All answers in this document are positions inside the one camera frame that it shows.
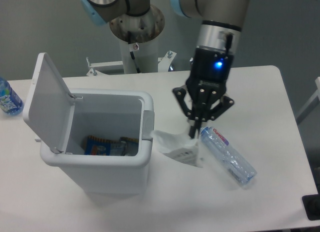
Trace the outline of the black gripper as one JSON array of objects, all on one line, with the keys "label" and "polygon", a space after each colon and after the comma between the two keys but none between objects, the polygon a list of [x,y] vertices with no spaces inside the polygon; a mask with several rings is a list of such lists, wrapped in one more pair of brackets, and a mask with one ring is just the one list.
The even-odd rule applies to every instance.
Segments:
[{"label": "black gripper", "polygon": [[[224,95],[233,60],[234,55],[225,51],[198,47],[195,50],[190,75],[185,82],[186,86],[172,89],[180,109],[190,124],[188,135],[191,139],[195,138],[196,133],[200,133],[204,123],[216,120],[235,104],[232,98]],[[185,101],[187,90],[195,116]]]}]

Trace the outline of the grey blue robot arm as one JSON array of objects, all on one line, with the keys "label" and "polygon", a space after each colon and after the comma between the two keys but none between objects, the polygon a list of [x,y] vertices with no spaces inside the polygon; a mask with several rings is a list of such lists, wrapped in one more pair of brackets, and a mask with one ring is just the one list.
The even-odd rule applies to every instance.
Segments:
[{"label": "grey blue robot arm", "polygon": [[[80,0],[96,25],[109,24],[113,34],[127,45],[134,71],[142,72],[138,50],[155,40],[165,20],[150,0]],[[202,23],[184,86],[173,94],[190,121],[193,138],[202,125],[217,119],[233,105],[226,82],[240,40],[250,0],[170,0],[176,14]]]}]

